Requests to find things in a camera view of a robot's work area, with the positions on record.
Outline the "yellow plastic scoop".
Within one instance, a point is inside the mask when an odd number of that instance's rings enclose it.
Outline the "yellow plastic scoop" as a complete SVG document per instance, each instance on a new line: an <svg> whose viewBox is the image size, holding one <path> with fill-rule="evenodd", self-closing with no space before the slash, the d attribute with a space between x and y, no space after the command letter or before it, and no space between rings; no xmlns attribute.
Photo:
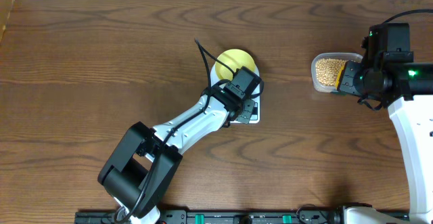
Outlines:
<svg viewBox="0 0 433 224"><path fill-rule="evenodd" d="M341 81L342 81L342 77L344 76L344 70L346 68L346 65L347 65L347 61L345 61L345 63L343 63L343 65L341 65L341 67L337 73L336 83L335 83L335 88L337 91L339 90L339 86L341 85Z"/></svg>

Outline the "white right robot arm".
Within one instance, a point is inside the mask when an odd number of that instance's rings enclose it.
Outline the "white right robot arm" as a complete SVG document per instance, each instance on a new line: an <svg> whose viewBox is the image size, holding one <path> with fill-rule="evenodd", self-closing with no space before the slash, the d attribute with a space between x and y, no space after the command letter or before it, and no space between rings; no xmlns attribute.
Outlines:
<svg viewBox="0 0 433 224"><path fill-rule="evenodd" d="M409 184L409 223L432 222L432 65L415 63L407 23L382 23L363 39L365 55L341 69L336 89L386 109Z"/></svg>

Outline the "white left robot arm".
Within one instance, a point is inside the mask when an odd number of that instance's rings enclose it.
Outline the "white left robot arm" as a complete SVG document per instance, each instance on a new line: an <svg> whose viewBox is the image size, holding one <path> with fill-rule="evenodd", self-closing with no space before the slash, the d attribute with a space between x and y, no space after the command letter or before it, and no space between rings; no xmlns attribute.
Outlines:
<svg viewBox="0 0 433 224"><path fill-rule="evenodd" d="M160 218L157 204L184 153L233 122L248 124L254 120L262 91L259 73L243 66L231 80L209 84L199 101L176 118L153 127L142 122L132 125L97 178L120 205L113 223L156 223Z"/></svg>

